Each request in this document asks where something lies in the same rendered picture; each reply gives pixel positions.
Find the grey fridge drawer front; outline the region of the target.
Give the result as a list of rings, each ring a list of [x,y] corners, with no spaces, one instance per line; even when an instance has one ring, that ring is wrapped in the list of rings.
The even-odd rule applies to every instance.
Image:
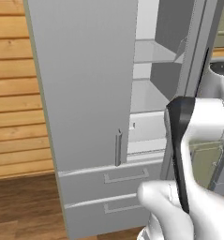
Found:
[[[162,159],[148,159],[141,162],[107,166],[91,170],[59,173],[59,183],[63,204],[73,204],[96,199],[135,193],[140,182],[157,180],[160,176]],[[146,168],[149,177],[118,183],[104,183],[104,174],[111,179],[140,175]]]
[[[136,193],[66,204],[65,216],[70,240],[141,227],[148,221],[149,211],[144,207],[105,214],[105,203],[110,209],[140,204]]]

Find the grey fridge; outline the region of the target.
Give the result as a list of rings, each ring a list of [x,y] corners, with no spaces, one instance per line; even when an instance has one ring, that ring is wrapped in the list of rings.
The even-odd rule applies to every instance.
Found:
[[[25,15],[27,20],[27,25],[29,29],[29,35],[31,34],[31,26],[27,17],[27,9],[25,6],[26,0],[24,0]],[[136,30],[135,30],[135,41],[136,40],[155,40],[156,28],[157,28],[157,14],[158,14],[159,0],[138,0],[137,5],[137,18],[136,18]],[[31,39],[32,51],[34,56],[35,42]],[[150,81],[151,68],[154,63],[135,63],[133,58],[133,74],[132,82],[134,81]],[[43,111],[45,115],[46,127],[48,130],[50,148],[52,151],[52,160],[55,170],[56,183],[58,186],[60,203],[62,206],[63,217],[66,224],[65,216],[65,204],[63,204],[63,199],[61,197],[60,183],[59,183],[59,173],[73,173],[82,170],[91,170],[95,168],[85,168],[75,171],[64,171],[60,172],[56,168],[56,162],[54,158],[54,152],[52,150],[52,136],[50,133],[49,120],[46,112],[45,101],[43,99],[42,83],[39,77],[38,84],[41,95],[41,101],[43,106]],[[164,126],[164,112],[131,112],[130,104],[130,115],[128,122],[128,142],[127,142],[127,158],[125,161],[121,161],[121,164],[128,164],[133,162],[146,161],[148,159],[162,159],[160,176],[161,179],[165,176],[166,171],[170,164],[170,151],[167,145],[166,139],[166,129]]]

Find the pale green base cupboards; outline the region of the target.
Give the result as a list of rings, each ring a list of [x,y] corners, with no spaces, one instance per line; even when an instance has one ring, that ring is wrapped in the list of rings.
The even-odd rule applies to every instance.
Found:
[[[190,154],[197,183],[224,196],[224,142],[195,142]]]

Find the pale fridge shelf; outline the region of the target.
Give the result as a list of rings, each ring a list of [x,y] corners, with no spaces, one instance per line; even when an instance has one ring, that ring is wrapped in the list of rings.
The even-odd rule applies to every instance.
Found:
[[[150,81],[143,80],[132,83],[132,113],[162,111],[168,103],[169,101]]]
[[[178,62],[181,63],[185,51],[186,41],[183,39],[178,49],[173,52],[163,45],[155,42],[153,39],[135,41],[135,63],[163,63]]]

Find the open grey fridge door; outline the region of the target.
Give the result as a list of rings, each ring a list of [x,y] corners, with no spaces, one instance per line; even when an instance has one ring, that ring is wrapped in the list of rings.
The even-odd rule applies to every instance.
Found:
[[[147,95],[153,112],[163,113],[178,96],[197,95],[223,7],[224,0],[159,0],[155,43],[162,50]]]

